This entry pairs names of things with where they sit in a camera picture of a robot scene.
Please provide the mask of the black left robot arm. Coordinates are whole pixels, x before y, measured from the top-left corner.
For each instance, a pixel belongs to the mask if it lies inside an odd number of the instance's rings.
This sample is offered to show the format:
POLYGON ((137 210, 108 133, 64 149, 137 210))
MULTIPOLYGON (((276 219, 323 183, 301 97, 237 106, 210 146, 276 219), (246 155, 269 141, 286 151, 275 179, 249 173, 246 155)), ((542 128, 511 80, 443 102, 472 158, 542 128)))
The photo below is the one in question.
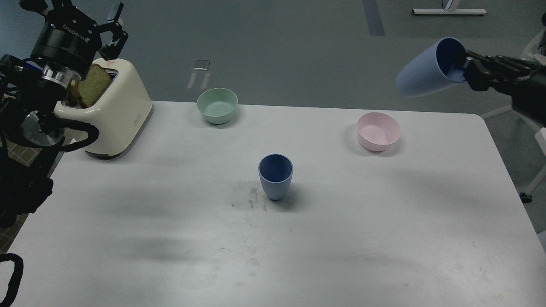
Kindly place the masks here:
POLYGON ((104 60, 120 55, 128 39, 119 21, 123 3, 115 3, 104 24, 97 23, 70 0, 21 0, 21 8, 44 18, 29 58, 1 58, 1 228, 36 212, 52 194, 48 177, 56 156, 95 142, 92 124, 63 119, 53 112, 68 95, 72 81, 84 81, 96 54, 104 60))

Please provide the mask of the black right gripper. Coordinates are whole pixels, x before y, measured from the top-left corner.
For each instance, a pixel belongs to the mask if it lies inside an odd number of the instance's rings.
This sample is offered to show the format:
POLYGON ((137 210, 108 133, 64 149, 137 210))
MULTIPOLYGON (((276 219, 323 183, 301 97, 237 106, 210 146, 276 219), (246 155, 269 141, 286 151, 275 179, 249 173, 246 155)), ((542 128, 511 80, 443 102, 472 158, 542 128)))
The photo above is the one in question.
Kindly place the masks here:
POLYGON ((536 62, 507 56, 480 55, 459 49, 455 66, 464 69, 464 78, 474 91, 494 89, 511 97, 511 108, 545 126, 546 67, 536 62))

